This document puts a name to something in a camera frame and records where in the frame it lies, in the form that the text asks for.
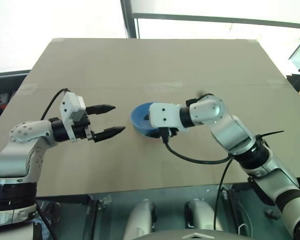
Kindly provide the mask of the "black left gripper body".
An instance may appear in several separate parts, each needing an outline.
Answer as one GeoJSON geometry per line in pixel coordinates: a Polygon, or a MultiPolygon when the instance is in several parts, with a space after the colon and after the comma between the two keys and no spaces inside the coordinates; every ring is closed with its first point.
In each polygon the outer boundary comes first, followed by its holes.
{"type": "Polygon", "coordinates": [[[88,141],[93,139],[91,122],[86,112],[79,120],[73,121],[72,130],[76,139],[87,139],[88,141]]]}

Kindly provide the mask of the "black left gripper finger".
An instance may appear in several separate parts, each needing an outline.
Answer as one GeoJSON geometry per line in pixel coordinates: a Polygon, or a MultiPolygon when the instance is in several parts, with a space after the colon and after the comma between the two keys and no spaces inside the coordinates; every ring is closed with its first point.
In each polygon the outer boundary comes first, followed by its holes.
{"type": "Polygon", "coordinates": [[[116,107],[109,104],[87,106],[85,111],[88,115],[100,115],[114,110],[116,107]]]}
{"type": "Polygon", "coordinates": [[[125,130],[125,126],[115,126],[111,128],[107,128],[102,132],[93,133],[93,141],[95,143],[101,142],[107,139],[110,139],[118,134],[120,134],[123,130],[125,130]]]}

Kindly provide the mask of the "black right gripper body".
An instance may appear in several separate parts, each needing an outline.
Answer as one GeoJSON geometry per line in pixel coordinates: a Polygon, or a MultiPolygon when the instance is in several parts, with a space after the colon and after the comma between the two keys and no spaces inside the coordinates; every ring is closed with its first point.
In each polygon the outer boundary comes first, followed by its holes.
{"type": "Polygon", "coordinates": [[[177,132],[179,130],[177,128],[170,128],[170,127],[159,127],[158,128],[158,133],[160,138],[162,139],[162,142],[164,144],[167,144],[169,142],[170,137],[174,137],[177,135],[177,132]]]}

